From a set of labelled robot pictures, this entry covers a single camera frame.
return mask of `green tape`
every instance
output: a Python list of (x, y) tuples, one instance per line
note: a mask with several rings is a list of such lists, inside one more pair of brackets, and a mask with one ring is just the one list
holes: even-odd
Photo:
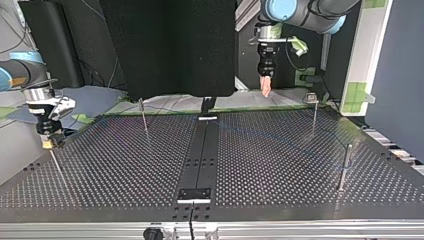
[(0, 119), (5, 119), (7, 115), (16, 111), (16, 108), (13, 107), (0, 107)]
[(350, 82), (348, 84), (343, 112), (358, 113), (361, 111), (362, 104), (366, 98), (366, 87), (367, 84), (362, 82)]
[(75, 115), (72, 115), (72, 118), (78, 120), (78, 122), (82, 122), (86, 124), (90, 124), (94, 122), (94, 118), (89, 118), (85, 114), (75, 114)]
[(386, 3), (387, 0), (365, 0), (364, 8), (382, 8)]

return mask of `robotic arm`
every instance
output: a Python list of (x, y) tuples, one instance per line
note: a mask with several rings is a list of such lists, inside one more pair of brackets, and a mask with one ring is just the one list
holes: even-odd
[(297, 56), (307, 53), (306, 44), (296, 37), (281, 38), (283, 23), (316, 31), (335, 34), (343, 26), (346, 15), (360, 0), (261, 0), (261, 15), (256, 24), (260, 56), (258, 73), (264, 96), (271, 91), (275, 73), (275, 58), (280, 43), (292, 43)]
[(52, 149), (64, 144), (62, 124), (59, 119), (70, 113), (75, 101), (58, 96), (38, 52), (13, 52), (10, 60), (0, 61), (0, 92), (21, 87), (30, 113), (38, 120), (36, 129), (43, 148)]

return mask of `perforated metal table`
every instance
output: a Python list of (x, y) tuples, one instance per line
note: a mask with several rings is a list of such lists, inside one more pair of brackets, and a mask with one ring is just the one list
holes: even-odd
[[(347, 119), (327, 110), (315, 126), (312, 110), (217, 115), (147, 116), (148, 132), (141, 116), (100, 119), (57, 151), (62, 174), (46, 156), (0, 187), (0, 239), (17, 223), (283, 229), (370, 219), (414, 223), (424, 237), (424, 178)], [(211, 189), (210, 204), (177, 203), (179, 190), (196, 188)]]

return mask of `metal rod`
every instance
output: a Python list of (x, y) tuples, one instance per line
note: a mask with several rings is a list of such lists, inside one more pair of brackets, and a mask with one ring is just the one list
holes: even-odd
[(62, 169), (60, 168), (59, 162), (57, 161), (56, 155), (54, 154), (53, 150), (49, 150), (50, 155), (52, 156), (53, 162), (56, 165), (57, 170), (62, 173)]
[(344, 191), (344, 184), (346, 180), (348, 167), (350, 165), (350, 156), (352, 155), (352, 149), (353, 149), (352, 144), (348, 144), (346, 149), (345, 159), (343, 162), (342, 175), (340, 176), (339, 191)]
[(319, 104), (319, 102), (316, 101), (315, 102), (315, 112), (314, 112), (314, 128), (315, 128), (315, 123), (317, 122), (318, 104)]

